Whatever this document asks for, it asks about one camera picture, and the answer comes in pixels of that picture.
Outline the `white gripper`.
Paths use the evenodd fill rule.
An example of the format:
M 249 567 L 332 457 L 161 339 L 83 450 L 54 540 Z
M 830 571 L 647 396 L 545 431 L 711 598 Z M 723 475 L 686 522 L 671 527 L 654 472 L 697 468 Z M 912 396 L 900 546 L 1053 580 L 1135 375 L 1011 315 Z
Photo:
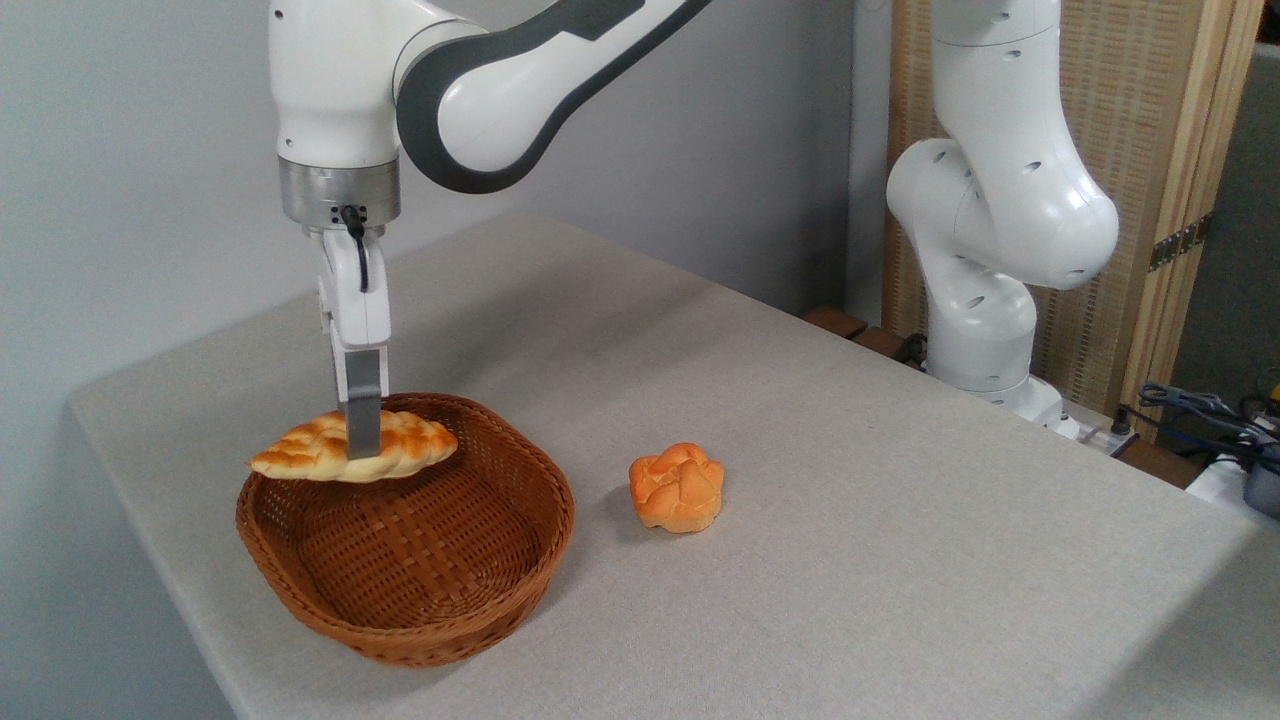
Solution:
M 339 343 L 332 346 L 332 357 L 348 434 L 347 457 L 376 457 L 381 452 L 381 404 L 389 392 L 383 345 L 390 340 L 387 264 L 378 234 L 369 231 L 358 243 L 346 229 L 324 229 L 317 278 L 323 310 Z

